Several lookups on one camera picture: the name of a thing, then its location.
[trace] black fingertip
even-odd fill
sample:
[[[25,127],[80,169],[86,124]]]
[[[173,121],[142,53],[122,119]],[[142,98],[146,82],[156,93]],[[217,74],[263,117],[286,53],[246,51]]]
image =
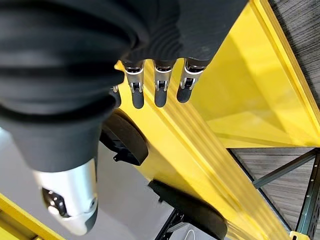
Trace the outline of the black fingertip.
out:
[[[189,101],[191,97],[192,90],[190,90],[188,87],[185,87],[184,89],[181,88],[179,85],[178,92],[176,93],[176,99],[184,104]]]
[[[114,97],[114,99],[115,99],[115,106],[114,106],[114,108],[116,108],[116,109],[119,108],[120,105],[121,105],[121,96],[120,96],[119,90],[118,90],[117,92],[114,92],[113,89],[111,89],[111,90],[110,90],[110,95],[111,95],[112,97]]]
[[[132,103],[136,109],[141,109],[145,104],[144,92],[139,92],[139,89],[135,89],[132,93]]]
[[[167,102],[167,91],[160,88],[159,91],[155,90],[154,103],[158,108],[162,108]]]

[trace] robotic hand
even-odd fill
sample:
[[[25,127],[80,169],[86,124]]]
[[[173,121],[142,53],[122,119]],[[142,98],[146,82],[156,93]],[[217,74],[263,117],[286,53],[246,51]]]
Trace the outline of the robotic hand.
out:
[[[177,99],[192,89],[247,0],[3,0],[0,126],[32,169],[48,211],[84,235],[98,212],[101,124],[119,105],[125,67],[133,105],[144,105],[144,60],[155,104],[184,58]]]

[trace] white cable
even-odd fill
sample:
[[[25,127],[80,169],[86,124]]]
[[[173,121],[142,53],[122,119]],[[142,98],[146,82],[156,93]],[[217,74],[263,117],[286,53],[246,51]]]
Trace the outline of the white cable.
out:
[[[184,240],[187,239],[187,237],[188,237],[188,235],[189,235],[190,232],[193,233],[193,240],[196,240],[196,234],[195,234],[195,231],[194,231],[193,229],[190,229],[190,230],[186,233]]]

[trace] gray carpet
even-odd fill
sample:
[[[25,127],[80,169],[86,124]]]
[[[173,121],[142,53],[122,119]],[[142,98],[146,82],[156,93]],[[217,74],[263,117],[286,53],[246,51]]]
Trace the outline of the gray carpet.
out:
[[[258,179],[311,149],[306,147],[238,148],[233,151],[242,164],[245,164],[250,174]],[[293,230],[298,222],[313,163],[314,161],[311,160],[262,188]],[[319,224],[314,239],[320,240]]]
[[[320,107],[320,0],[269,0]]]

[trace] dark metal rack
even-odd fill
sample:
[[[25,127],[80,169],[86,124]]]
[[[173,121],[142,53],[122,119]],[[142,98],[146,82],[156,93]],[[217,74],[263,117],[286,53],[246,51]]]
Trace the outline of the dark metal rack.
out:
[[[279,177],[291,172],[292,170],[302,166],[303,164],[314,160],[312,172],[309,179],[309,184],[304,196],[303,205],[301,208],[300,216],[298,223],[296,225],[295,231],[304,235],[307,235],[310,240],[314,239],[315,231],[318,224],[318,219],[320,215],[320,148],[314,148],[311,151],[297,157],[296,159],[288,162],[287,164],[279,167],[278,169],[268,173],[267,175],[254,179],[250,174],[248,169],[242,164],[242,161],[237,156],[237,154],[232,150],[228,149],[228,152],[231,154],[233,159],[241,167],[247,177],[252,181],[254,187],[261,193],[265,198],[267,203],[271,206],[273,211],[282,221],[282,223],[288,228],[289,231],[292,231],[292,227],[288,224],[286,219],[282,216],[279,210],[275,207],[272,201],[268,198],[266,193],[262,190],[262,187]],[[184,222],[185,215],[174,209],[161,231],[155,238],[155,240],[169,240],[173,232],[183,227],[186,223]]]

